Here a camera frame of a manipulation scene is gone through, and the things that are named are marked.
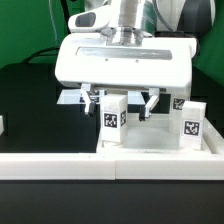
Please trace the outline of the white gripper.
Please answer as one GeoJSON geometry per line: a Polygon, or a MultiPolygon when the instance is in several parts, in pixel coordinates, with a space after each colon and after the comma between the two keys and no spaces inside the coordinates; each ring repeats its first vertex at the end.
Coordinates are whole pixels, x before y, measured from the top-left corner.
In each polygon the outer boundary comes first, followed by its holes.
{"type": "Polygon", "coordinates": [[[159,102],[158,88],[185,88],[192,80],[194,38],[149,37],[138,46],[109,45],[98,33],[68,35],[59,50],[55,76],[65,86],[81,85],[85,114],[93,117],[91,85],[150,88],[142,92],[139,121],[159,102]]]}

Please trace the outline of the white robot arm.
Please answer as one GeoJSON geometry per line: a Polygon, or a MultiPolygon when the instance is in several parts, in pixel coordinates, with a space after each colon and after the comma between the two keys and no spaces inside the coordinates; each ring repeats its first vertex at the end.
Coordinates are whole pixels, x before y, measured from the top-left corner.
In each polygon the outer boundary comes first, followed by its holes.
{"type": "Polygon", "coordinates": [[[144,120],[160,94],[190,97],[198,39],[214,20],[215,0],[104,0],[69,18],[55,76],[80,87],[88,115],[95,112],[96,90],[146,92],[144,120]]]}

